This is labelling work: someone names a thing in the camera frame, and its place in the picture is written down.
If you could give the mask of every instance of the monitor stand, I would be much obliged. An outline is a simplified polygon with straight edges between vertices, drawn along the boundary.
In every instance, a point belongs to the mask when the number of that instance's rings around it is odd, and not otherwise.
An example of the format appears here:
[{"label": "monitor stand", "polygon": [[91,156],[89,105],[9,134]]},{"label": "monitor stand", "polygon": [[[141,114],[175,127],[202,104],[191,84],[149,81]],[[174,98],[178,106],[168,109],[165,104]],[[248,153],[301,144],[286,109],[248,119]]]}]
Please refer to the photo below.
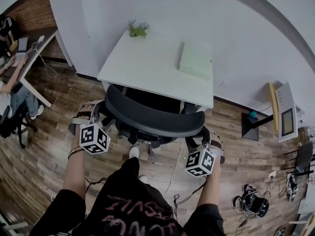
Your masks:
[{"label": "monitor stand", "polygon": [[242,113],[242,137],[254,141],[259,141],[259,126],[264,125],[274,119],[273,115],[265,119],[258,120],[248,114]]}]

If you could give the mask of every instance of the green plant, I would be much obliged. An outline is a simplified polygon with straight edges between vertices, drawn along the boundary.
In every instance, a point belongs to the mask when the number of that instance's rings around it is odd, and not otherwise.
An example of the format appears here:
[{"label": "green plant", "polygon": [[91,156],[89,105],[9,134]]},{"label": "green plant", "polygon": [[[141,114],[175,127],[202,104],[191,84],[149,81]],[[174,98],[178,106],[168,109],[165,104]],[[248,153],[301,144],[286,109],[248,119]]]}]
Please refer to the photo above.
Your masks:
[{"label": "green plant", "polygon": [[146,30],[150,28],[150,25],[147,24],[147,22],[139,24],[138,27],[134,26],[134,23],[136,20],[134,19],[128,21],[129,25],[129,36],[130,37],[137,37],[137,36],[143,36],[145,37],[147,35]]}]

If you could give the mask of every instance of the laptop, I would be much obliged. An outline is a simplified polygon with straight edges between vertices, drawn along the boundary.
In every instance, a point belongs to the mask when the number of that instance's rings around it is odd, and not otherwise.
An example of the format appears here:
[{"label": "laptop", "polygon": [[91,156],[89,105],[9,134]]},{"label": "laptop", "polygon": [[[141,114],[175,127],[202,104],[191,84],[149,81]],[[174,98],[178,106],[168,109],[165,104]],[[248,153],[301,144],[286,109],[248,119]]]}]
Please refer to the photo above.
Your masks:
[{"label": "laptop", "polygon": [[18,51],[16,52],[15,62],[12,66],[18,66],[19,62],[21,61],[23,56],[26,54],[27,45],[28,45],[28,37],[22,37],[19,39]]}]

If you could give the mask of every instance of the black wristband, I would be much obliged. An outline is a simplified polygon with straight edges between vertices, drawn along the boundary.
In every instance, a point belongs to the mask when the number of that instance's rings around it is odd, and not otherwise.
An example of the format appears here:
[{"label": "black wristband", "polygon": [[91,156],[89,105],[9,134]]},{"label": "black wristband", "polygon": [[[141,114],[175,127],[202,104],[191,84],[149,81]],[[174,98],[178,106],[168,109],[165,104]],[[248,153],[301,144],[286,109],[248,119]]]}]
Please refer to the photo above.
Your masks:
[{"label": "black wristband", "polygon": [[77,152],[83,151],[83,150],[84,150],[84,149],[79,149],[79,150],[70,152],[69,155],[68,155],[68,160],[69,160],[70,156],[72,156],[73,154],[75,154],[75,153],[77,153]]}]

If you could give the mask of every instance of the hand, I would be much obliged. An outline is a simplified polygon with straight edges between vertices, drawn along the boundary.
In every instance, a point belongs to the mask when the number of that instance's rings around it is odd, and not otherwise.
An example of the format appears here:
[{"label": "hand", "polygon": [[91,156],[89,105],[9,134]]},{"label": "hand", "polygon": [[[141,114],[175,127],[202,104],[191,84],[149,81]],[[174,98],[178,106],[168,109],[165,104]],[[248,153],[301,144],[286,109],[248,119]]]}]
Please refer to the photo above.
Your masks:
[{"label": "hand", "polygon": [[25,62],[28,60],[29,56],[24,55],[23,58],[20,60],[19,64],[18,64],[18,68],[22,68],[23,65],[25,64]]},{"label": "hand", "polygon": [[8,69],[11,65],[13,65],[14,61],[15,61],[15,56],[12,56],[9,62],[5,65],[5,68]]}]

